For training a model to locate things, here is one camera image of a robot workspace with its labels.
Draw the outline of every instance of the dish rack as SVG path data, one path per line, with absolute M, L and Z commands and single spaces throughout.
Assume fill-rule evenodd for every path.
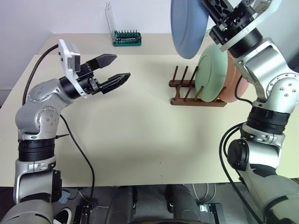
M 186 66 L 185 71 L 181 79 L 176 79 L 178 66 L 176 66 L 173 74 L 172 80 L 169 81 L 170 87 L 176 88 L 176 95 L 171 99 L 171 105 L 179 105 L 179 106 L 216 106 L 216 107 L 224 107 L 227 103 L 218 99 L 218 96 L 225 90 L 225 87 L 222 88 L 218 96 L 212 102 L 202 101 L 199 96 L 203 90 L 203 86 L 198 90 L 194 98 L 189 98 L 190 92 L 192 89 L 195 89 L 195 81 L 193 80 L 195 74 L 198 70 L 198 66 L 195 67 L 195 70 L 192 74 L 191 79 L 186 80 L 186 73 L 188 71 L 188 66 Z M 181 88 L 188 88 L 188 91 L 184 97 L 181 97 L 180 90 Z

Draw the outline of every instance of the green plate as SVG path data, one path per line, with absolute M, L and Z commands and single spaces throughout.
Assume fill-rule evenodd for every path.
M 228 70 L 228 54 L 221 52 L 216 44 L 211 44 L 202 53 L 195 76 L 195 89 L 203 86 L 199 98 L 205 102 L 213 101 L 222 90 Z

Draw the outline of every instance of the table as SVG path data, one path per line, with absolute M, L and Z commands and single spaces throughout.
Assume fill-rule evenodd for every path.
M 32 58 L 0 109 L 0 186 L 14 183 L 14 161 L 18 157 L 14 118 L 39 56 Z M 95 56 L 81 55 L 81 63 Z M 189 65 L 189 78 L 198 59 L 199 55 L 191 60 L 178 55 L 119 55 L 110 66 L 95 71 L 95 76 L 103 82 L 117 73 L 131 72 L 123 86 L 106 95 L 78 98 L 62 111 L 94 167 L 96 186 L 228 182 L 219 161 L 219 142 L 228 128 L 246 120 L 251 107 L 240 101 L 223 108 L 170 105 L 175 89 L 168 87 L 168 81 L 175 66 L 179 66 L 177 77 L 181 77 Z M 62 76 L 59 57 L 48 55 L 31 86 Z M 244 97 L 255 99 L 252 86 Z M 279 175 L 289 178 L 299 177 L 298 123 L 296 108 L 285 130 L 277 169 Z M 65 133 L 60 122 L 57 134 Z M 91 185 L 90 169 L 70 137 L 56 140 L 55 153 L 63 186 Z M 231 168 L 229 171 L 237 181 L 235 172 Z

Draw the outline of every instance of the plate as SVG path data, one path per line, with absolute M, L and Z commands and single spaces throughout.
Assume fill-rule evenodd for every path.
M 180 56 L 193 58 L 206 33 L 208 12 L 199 0 L 171 1 L 171 34 Z
M 241 76 L 241 73 L 234 65 L 234 58 L 229 53 L 228 54 L 228 72 L 227 72 L 226 79 L 225 79 L 225 82 L 223 85 L 223 87 L 226 87 L 226 89 L 219 95 L 219 99 L 221 99 L 222 101 L 227 102 L 227 103 L 232 103 L 237 100 L 237 98 L 235 97 L 235 88 L 237 86 L 240 76 Z M 247 82 L 244 78 L 242 78 L 239 83 L 238 90 L 237 90 L 238 97 L 241 97 L 244 94 L 244 92 L 247 90 L 248 86 L 249 86 L 249 82 Z
M 195 89 L 203 86 L 199 98 L 205 102 L 213 101 L 222 90 L 228 70 L 228 54 L 221 52 L 219 46 L 211 44 L 202 53 L 195 75 Z

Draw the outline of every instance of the white wall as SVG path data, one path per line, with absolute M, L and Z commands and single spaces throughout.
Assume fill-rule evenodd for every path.
M 170 33 L 171 0 L 110 0 L 117 29 L 142 33 Z M 240 0 L 231 0 L 235 6 Z M 1 0 L 0 90 L 11 89 L 32 56 L 51 33 L 107 33 L 106 0 Z M 298 48 L 299 1 L 283 0 L 267 23 L 265 36 L 273 37 L 285 57 Z M 269 23 L 276 24 L 272 29 Z M 0 91 L 0 105 L 8 91 Z

